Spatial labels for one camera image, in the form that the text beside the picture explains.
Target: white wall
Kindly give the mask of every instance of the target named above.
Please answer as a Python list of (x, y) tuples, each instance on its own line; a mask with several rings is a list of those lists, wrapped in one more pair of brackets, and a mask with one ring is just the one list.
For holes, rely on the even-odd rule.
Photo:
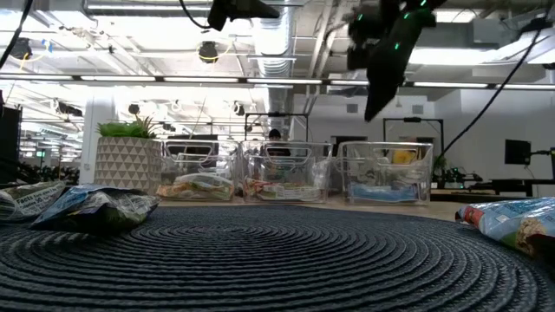
[[(446, 142), (464, 129), (492, 97), (489, 90), (461, 90), (435, 103), (445, 120)], [(503, 91), (482, 118), (447, 153), (453, 166), (477, 172), (484, 179), (531, 179), (523, 166), (505, 165), (505, 140), (528, 140), (532, 150), (555, 147), (555, 105), (552, 92)], [(533, 156), (536, 179), (553, 179), (551, 159)], [(542, 185), (541, 196), (555, 195), (555, 187)]]
[[(358, 114), (346, 113), (346, 104), (350, 103), (358, 104)], [(296, 104), (297, 112), (302, 111), (304, 96), (296, 97)], [(428, 102), (426, 96), (397, 97), (370, 123), (364, 121), (366, 97), (320, 96), (310, 114), (311, 134), (309, 140), (330, 142), (332, 136), (366, 136), (370, 141), (383, 141), (383, 118), (412, 117), (413, 105), (424, 106), (424, 114), (418, 115), (418, 117), (434, 118), (434, 103)], [(439, 125), (434, 124), (434, 127), (439, 131)], [(410, 124), (402, 121), (388, 121), (386, 131), (388, 141), (398, 141), (399, 137), (429, 137), (437, 138), (439, 142), (440, 138), (439, 133), (427, 123)], [(304, 140), (304, 130), (293, 131), (293, 135), (295, 135), (293, 139)]]

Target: white geometric planter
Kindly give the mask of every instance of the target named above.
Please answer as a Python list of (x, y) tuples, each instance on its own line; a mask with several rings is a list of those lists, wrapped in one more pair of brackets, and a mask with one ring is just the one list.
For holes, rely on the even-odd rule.
[(134, 188), (154, 195), (160, 185), (162, 143), (140, 138), (100, 137), (95, 184)]

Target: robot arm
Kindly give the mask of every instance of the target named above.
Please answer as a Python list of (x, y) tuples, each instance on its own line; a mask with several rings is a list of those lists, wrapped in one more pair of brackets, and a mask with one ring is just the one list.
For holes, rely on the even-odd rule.
[[(404, 81), (408, 59), (424, 27), (435, 27), (432, 11), (447, 0), (380, 0), (375, 8), (362, 3), (353, 10), (348, 68), (366, 68), (369, 97), (364, 119), (373, 120), (395, 97)], [(401, 3), (406, 6), (400, 9)]]

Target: plastic bin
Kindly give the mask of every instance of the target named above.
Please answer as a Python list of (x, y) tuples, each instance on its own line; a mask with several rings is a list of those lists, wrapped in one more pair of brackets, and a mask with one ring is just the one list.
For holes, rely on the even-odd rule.
[(228, 140), (161, 141), (165, 157), (158, 196), (170, 200), (233, 200), (238, 185), (239, 143)]
[(427, 205), (433, 154), (432, 144), (341, 143), (343, 194), (350, 204)]
[(331, 144), (244, 141), (241, 151), (245, 201), (326, 201)]

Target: blue package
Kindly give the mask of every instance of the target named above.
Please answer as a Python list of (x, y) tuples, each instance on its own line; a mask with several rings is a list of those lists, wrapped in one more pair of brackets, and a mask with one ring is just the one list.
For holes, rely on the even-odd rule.
[(368, 186), (365, 184), (352, 184), (350, 196), (354, 198), (369, 199), (382, 202), (413, 202), (416, 201), (417, 194), (413, 186), (403, 186), (392, 188), (391, 186)]
[(484, 235), (534, 256), (529, 237), (555, 237), (555, 198), (533, 198), (472, 204), (459, 209), (466, 221)]
[(160, 199), (139, 190), (104, 185), (78, 185), (63, 194), (32, 229), (109, 234), (141, 224)]

